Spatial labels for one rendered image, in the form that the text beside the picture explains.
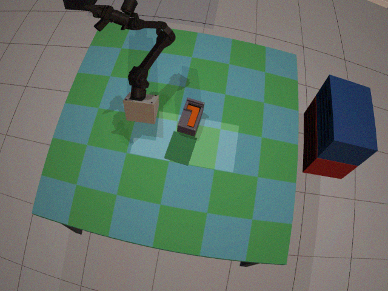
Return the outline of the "orange l-shaped part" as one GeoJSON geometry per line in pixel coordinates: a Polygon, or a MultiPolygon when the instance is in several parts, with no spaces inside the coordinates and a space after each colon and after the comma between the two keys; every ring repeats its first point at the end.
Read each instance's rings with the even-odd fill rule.
{"type": "Polygon", "coordinates": [[[187,110],[192,111],[187,126],[194,127],[195,121],[196,121],[198,113],[199,113],[199,108],[188,105],[187,110]]]}

